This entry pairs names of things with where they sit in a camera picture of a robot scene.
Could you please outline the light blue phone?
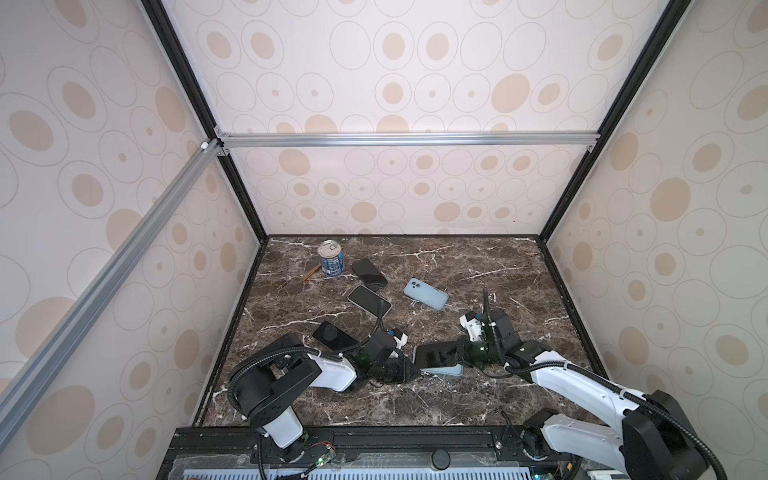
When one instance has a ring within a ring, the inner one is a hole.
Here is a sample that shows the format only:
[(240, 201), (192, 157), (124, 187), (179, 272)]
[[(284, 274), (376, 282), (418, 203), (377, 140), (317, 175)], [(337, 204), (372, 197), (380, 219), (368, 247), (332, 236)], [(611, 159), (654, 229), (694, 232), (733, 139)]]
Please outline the light blue phone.
[(442, 375), (448, 377), (461, 377), (464, 372), (464, 367), (460, 364), (450, 367), (431, 367), (421, 368), (421, 373), (424, 375)]
[(411, 300), (420, 302), (436, 311), (442, 311), (449, 299), (449, 295), (446, 292), (416, 278), (412, 278), (407, 282), (403, 293)]
[(392, 304), (364, 285), (356, 286), (347, 300), (376, 319), (383, 319), (392, 309)]

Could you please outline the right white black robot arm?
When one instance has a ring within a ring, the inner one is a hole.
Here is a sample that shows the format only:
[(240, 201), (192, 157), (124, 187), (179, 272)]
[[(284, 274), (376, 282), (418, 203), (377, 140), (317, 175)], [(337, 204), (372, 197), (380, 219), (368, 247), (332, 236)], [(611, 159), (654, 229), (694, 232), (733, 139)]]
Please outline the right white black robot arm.
[(707, 471), (726, 478), (716, 454), (668, 393), (616, 384), (538, 341), (524, 341), (500, 309), (484, 305), (479, 313), (463, 315), (460, 323), (466, 331), (458, 342), (460, 364), (500, 366), (508, 376), (553, 391), (598, 418), (589, 423), (552, 408), (540, 410), (519, 435), (528, 458), (570, 454), (631, 479), (699, 479)]

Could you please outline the black phone case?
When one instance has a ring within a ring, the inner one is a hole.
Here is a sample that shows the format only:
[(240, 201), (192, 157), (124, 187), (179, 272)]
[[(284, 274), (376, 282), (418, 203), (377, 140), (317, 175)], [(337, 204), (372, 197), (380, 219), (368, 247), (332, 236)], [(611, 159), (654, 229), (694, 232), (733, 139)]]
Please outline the black phone case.
[(373, 292), (378, 292), (388, 285), (388, 280), (384, 274), (368, 258), (353, 262), (351, 269), (364, 286)]

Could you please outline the black phone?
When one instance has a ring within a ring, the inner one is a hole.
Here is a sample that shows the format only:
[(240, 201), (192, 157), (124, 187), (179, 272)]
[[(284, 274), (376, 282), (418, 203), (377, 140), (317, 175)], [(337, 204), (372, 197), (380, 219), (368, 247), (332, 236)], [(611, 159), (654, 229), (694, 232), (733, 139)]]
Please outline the black phone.
[(331, 351), (339, 352), (358, 344), (352, 336), (329, 321), (322, 322), (313, 332), (313, 337)]
[(421, 370), (458, 367), (458, 342), (454, 340), (419, 345), (414, 350), (413, 363)]

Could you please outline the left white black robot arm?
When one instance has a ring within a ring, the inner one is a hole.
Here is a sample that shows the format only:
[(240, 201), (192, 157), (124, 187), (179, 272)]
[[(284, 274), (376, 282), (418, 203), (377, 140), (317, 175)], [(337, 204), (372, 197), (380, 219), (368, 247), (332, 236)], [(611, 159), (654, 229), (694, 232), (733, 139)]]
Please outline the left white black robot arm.
[(305, 428), (293, 409), (306, 390), (353, 393), (371, 384), (406, 384), (421, 375), (401, 348), (407, 335), (384, 329), (381, 318), (361, 341), (328, 321), (313, 338), (321, 350), (308, 347), (294, 333), (285, 334), (241, 361), (228, 378), (229, 404), (282, 450), (306, 442)]

